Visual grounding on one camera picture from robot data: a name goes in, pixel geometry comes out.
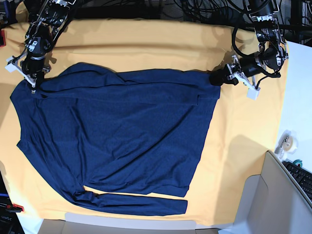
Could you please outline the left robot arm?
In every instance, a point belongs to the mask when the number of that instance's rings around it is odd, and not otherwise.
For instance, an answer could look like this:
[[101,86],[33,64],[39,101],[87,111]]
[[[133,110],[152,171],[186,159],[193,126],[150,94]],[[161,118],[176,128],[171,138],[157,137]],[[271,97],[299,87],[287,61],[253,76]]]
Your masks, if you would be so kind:
[[[279,7],[274,0],[250,0],[249,5],[238,8],[240,16],[232,32],[232,47],[235,54],[232,62],[224,68],[210,74],[210,84],[237,85],[242,82],[248,87],[247,97],[256,99],[260,92],[260,83],[266,78],[280,78],[280,70],[289,58],[287,43],[280,31],[276,13]],[[235,39],[243,16],[251,18],[258,40],[258,51],[244,54],[236,45]]]

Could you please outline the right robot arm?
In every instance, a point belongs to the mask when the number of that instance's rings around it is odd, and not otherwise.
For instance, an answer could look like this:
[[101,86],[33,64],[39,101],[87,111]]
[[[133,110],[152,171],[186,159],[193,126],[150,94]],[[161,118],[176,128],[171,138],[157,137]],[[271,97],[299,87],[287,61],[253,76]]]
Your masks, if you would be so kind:
[[30,14],[30,26],[25,35],[24,50],[7,60],[6,70],[18,71],[32,87],[32,93],[51,67],[45,63],[62,32],[73,20],[76,0],[44,0],[40,8]]

